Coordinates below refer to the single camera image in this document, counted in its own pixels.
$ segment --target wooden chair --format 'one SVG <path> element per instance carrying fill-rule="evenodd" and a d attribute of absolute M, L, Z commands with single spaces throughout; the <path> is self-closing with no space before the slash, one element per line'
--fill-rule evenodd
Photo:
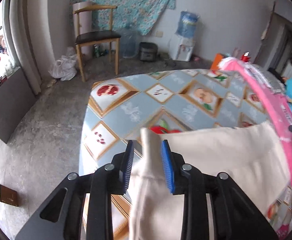
<path fill-rule="evenodd" d="M 95 31 L 95 32 L 89 32 L 89 33 L 83 33 L 79 34 L 76 38 L 75 44 L 76 44 L 76 53 L 78 57 L 78 63 L 79 63 L 79 69 L 80 74 L 82 76 L 83 82 L 85 82 L 85 76 L 84 76 L 84 69 L 83 69 L 83 58 L 82 58 L 82 52 L 81 47 L 84 46 L 91 46 L 94 44 L 100 44 L 100 43 L 109 43 L 109 61 L 111 61 L 111 43 L 113 41 L 116 41 L 116 52 L 115 52 L 115 74 L 118 75 L 118 65 L 119 65 L 119 39 L 121 37 L 120 34 L 112 31 L 113 28 L 113 9 L 116 9 L 117 6 L 115 5 L 100 5 L 100 4 L 94 4 L 89 5 L 87 7 L 84 7 L 82 9 L 79 9 L 77 11 L 74 11 L 73 14 L 77 14 L 77 33 L 79 34 L 79 14 L 81 12 L 87 12 L 87 11 L 94 11 L 94 10 L 104 10 L 104 9 L 110 9 L 110 21 L 109 21 L 109 30 L 102 30 L 102 31 Z"/>

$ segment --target chair backrest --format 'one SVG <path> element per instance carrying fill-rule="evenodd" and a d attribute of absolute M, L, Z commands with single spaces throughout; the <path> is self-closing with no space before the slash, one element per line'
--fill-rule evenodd
<path fill-rule="evenodd" d="M 86 6 L 84 8 L 81 8 L 79 10 L 76 10 L 73 12 L 73 14 L 77 14 L 77 33 L 79 35 L 79 14 L 81 12 L 87 12 L 87 11 L 95 11 L 95 10 L 105 10 L 110 9 L 110 20 L 109 20 L 109 30 L 113 29 L 113 9 L 116 9 L 116 5 L 101 5 L 101 4 L 93 4 Z"/>

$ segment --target silver screw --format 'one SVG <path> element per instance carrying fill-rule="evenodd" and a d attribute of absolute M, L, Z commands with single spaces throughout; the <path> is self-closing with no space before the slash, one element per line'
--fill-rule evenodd
<path fill-rule="evenodd" d="M 111 163 L 108 163 L 108 164 L 105 165 L 105 170 L 107 170 L 107 171 L 111 171 L 114 168 L 115 168 L 115 166 L 113 164 L 111 164 Z"/>
<path fill-rule="evenodd" d="M 72 172 L 72 173 L 68 174 L 67 179 L 74 180 L 77 178 L 77 176 L 78 175 L 76 173 Z"/>
<path fill-rule="evenodd" d="M 225 172 L 221 172 L 221 173 L 219 174 L 219 177 L 220 177 L 221 179 L 228 179 L 228 174 L 225 173 Z"/>
<path fill-rule="evenodd" d="M 184 164 L 184 165 L 182 166 L 182 169 L 183 169 L 184 171 L 190 171 L 190 170 L 191 170 L 191 165 L 189 165 L 189 164 Z"/>

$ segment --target beige fabric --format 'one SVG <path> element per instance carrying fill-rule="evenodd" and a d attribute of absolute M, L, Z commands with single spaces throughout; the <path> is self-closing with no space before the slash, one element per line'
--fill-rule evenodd
<path fill-rule="evenodd" d="M 249 128 L 215 128 L 157 135 L 142 128 L 143 159 L 131 174 L 130 240 L 180 239 L 183 196 L 166 187 L 161 141 L 202 173 L 227 172 L 265 214 L 289 182 L 281 143 L 269 122 Z"/>

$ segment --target pink package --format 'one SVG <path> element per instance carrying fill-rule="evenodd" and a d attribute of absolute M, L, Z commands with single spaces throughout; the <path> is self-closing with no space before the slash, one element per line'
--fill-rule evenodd
<path fill-rule="evenodd" d="M 292 125 L 292 112 L 289 109 L 286 96 L 272 94 L 270 89 L 265 85 L 260 85 L 242 64 L 244 62 L 230 59 L 223 64 L 222 70 L 239 72 L 264 105 L 283 145 L 292 186 L 292 133 L 288 130 L 289 125 Z"/>

